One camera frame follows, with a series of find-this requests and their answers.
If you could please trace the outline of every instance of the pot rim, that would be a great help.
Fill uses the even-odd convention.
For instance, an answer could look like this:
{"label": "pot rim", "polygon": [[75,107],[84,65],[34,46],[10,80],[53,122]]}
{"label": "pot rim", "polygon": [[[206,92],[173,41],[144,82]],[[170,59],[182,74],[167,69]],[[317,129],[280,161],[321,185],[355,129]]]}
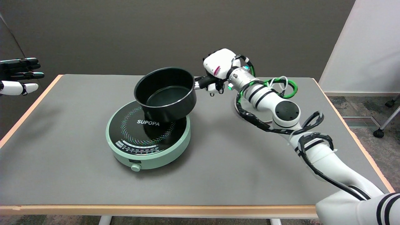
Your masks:
{"label": "pot rim", "polygon": [[[146,105],[146,104],[141,103],[141,102],[136,98],[136,90],[137,90],[138,85],[139,85],[145,78],[147,78],[148,76],[153,75],[153,74],[156,73],[156,72],[159,72],[159,71],[162,71],[162,70],[168,70],[168,69],[179,69],[179,70],[183,70],[183,71],[187,72],[188,74],[190,74],[190,75],[192,76],[192,80],[193,80],[192,88],[190,89],[190,91],[189,91],[185,96],[183,96],[181,99],[179,99],[178,101],[173,102],[173,103],[170,103],[170,104],[166,104],[166,105],[163,105],[163,106],[148,106],[148,105]],[[164,67],[164,68],[160,68],[160,69],[158,69],[158,70],[154,70],[153,72],[150,72],[150,73],[148,73],[147,75],[145,75],[144,77],[142,77],[142,78],[137,82],[137,84],[136,84],[136,86],[135,86],[135,89],[134,89],[134,92],[133,92],[133,95],[134,95],[134,97],[135,97],[135,100],[136,100],[141,106],[145,106],[145,107],[147,107],[147,108],[164,108],[164,107],[168,107],[168,106],[174,105],[174,104],[176,104],[176,103],[182,101],[183,99],[185,99],[187,96],[189,96],[193,91],[195,91],[195,90],[194,90],[195,83],[196,83],[196,82],[194,81],[193,75],[192,75],[191,73],[189,73],[188,71],[186,71],[186,70],[184,70],[184,69],[182,69],[182,68],[179,68],[179,67]]]}

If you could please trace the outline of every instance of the wooden table edge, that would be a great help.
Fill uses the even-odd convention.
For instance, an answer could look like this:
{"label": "wooden table edge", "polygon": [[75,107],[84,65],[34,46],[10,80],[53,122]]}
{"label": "wooden table edge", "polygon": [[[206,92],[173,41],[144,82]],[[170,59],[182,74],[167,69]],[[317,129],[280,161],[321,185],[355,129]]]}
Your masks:
{"label": "wooden table edge", "polygon": [[[50,85],[44,90],[39,98],[24,113],[18,122],[10,129],[10,131],[0,140],[0,148],[9,140],[14,132],[26,120],[29,114],[39,105],[42,99],[49,93],[54,85],[63,75],[58,75]],[[325,98],[330,103],[336,114],[339,116],[357,145],[368,159],[386,188],[392,193],[393,187],[380,171],[379,167],[365,150],[357,136],[349,129],[340,113],[333,106],[329,98],[322,91],[321,87],[315,79],[313,79]],[[263,215],[287,218],[301,218],[307,215],[307,218],[316,218],[316,210],[314,205],[241,205],[241,206],[189,206],[189,205],[0,205],[0,215],[205,215],[205,216],[251,216]]]}
{"label": "wooden table edge", "polygon": [[317,218],[314,205],[10,205],[0,215],[174,215]]}
{"label": "wooden table edge", "polygon": [[312,78],[325,98],[328,100],[329,104],[332,106],[333,110],[336,112],[336,114],[339,116],[340,120],[342,121],[343,125],[346,127],[346,129],[349,131],[355,142],[357,143],[358,147],[361,149],[361,152],[364,154],[364,156],[367,158],[368,162],[371,164],[371,166],[374,168],[376,174],[378,174],[379,178],[382,180],[383,184],[385,184],[386,188],[390,193],[395,192],[392,185],[389,183],[389,181],[386,179],[386,177],[383,175],[382,171],[379,169],[378,165],[376,164],[375,160],[372,158],[372,156],[367,152],[367,150],[364,148],[364,146],[361,144],[360,140],[354,134],[353,131],[350,130],[350,128],[347,126],[346,122],[344,121],[343,117],[340,115],[339,111],[335,108],[335,106],[332,104],[332,102],[329,100],[328,96],[325,94],[325,92],[322,90],[321,86],[318,84],[318,82]]}

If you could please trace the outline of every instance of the gray table surface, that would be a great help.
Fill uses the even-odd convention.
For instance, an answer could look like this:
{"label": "gray table surface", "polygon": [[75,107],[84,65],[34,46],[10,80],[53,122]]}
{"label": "gray table surface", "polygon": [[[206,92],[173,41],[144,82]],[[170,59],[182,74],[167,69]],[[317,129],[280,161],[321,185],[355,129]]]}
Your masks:
{"label": "gray table surface", "polygon": [[[234,91],[198,90],[192,138],[171,164],[132,172],[112,155],[105,129],[134,100],[141,76],[67,74],[0,149],[0,204],[314,205],[337,188],[318,181],[276,134],[239,119]],[[387,191],[315,81],[292,78],[301,122],[325,114],[337,155]]]}

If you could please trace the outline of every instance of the chair wheel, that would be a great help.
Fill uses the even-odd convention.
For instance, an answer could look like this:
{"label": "chair wheel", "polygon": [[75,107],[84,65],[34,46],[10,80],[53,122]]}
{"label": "chair wheel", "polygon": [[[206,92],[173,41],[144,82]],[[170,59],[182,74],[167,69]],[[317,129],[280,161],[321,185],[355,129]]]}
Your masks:
{"label": "chair wheel", "polygon": [[394,102],[395,102],[395,101],[390,100],[390,101],[387,101],[387,102],[385,103],[385,105],[386,105],[387,107],[389,107],[389,108],[392,108],[392,107],[394,106]]}
{"label": "chair wheel", "polygon": [[383,130],[381,130],[381,129],[374,131],[374,136],[377,138],[382,138],[384,135],[385,135],[385,133],[383,133]]}

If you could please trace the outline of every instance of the white wall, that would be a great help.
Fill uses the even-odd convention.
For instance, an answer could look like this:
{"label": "white wall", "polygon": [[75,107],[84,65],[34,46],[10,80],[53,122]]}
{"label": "white wall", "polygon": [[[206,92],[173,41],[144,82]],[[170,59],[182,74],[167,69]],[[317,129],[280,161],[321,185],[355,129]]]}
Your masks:
{"label": "white wall", "polygon": [[356,0],[319,84],[325,92],[400,92],[400,0]]}

